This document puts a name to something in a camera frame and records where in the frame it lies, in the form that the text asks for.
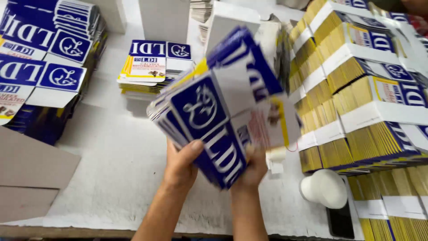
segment right hand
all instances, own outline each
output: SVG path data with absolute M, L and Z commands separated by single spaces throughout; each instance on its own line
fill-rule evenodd
M 230 188 L 232 192 L 258 190 L 260 182 L 268 171 L 265 150 L 247 145 L 245 152 L 248 159 L 247 168 Z

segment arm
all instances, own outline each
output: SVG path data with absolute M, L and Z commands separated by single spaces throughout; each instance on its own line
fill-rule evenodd
M 202 150 L 200 140 L 191 142 L 179 152 L 170 140 L 167 141 L 162 184 L 132 241 L 171 241 L 187 193 L 198 174 L 192 162 Z
M 233 238 L 236 241 L 268 241 L 259 198 L 259 184 L 268 171 L 265 151 L 250 146 L 247 157 L 247 169 L 230 189 Z

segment white table surface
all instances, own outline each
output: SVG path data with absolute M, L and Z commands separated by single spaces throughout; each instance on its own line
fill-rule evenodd
M 263 4 L 253 7 L 261 14 L 273 11 L 281 20 L 298 20 L 303 15 L 283 6 L 274 7 L 272 0 L 254 2 L 269 2 L 269 7 L 262 8 Z M 143 39 L 138 1 L 124 0 L 124 7 L 127 33 L 110 34 L 89 91 L 57 144 L 63 150 L 82 156 L 69 186 L 57 196 L 47 216 L 5 224 L 138 228 L 162 179 L 166 138 L 146 118 L 148 103 L 126 100 L 117 86 L 116 78 L 131 40 Z M 197 25 L 197 21 L 190 20 L 188 42 L 192 45 L 194 60 L 202 57 L 203 49 Z M 268 234 L 332 238 L 325 207 L 305 201 L 299 193 L 298 184 L 304 175 L 298 152 L 287 152 L 283 165 L 284 173 L 268 174 L 259 188 Z M 232 234 L 228 192 L 220 192 L 199 175 L 175 231 Z M 358 228 L 355 237 L 364 240 Z

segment hand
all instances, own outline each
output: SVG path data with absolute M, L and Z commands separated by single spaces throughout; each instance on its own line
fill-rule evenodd
M 266 166 L 266 151 L 247 145 L 245 148 L 248 163 L 245 172 L 232 185 L 231 191 L 258 190 L 259 184 L 268 171 Z
M 180 151 L 171 140 L 166 141 L 166 168 L 162 185 L 169 190 L 189 192 L 198 175 L 198 169 L 193 161 L 201 154 L 204 144 L 200 140 L 194 140 Z

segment black phone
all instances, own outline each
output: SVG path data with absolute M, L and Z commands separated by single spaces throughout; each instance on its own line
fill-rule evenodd
M 326 209 L 330 234 L 338 238 L 354 239 L 355 235 L 349 203 L 346 202 L 346 205 L 341 209 Z

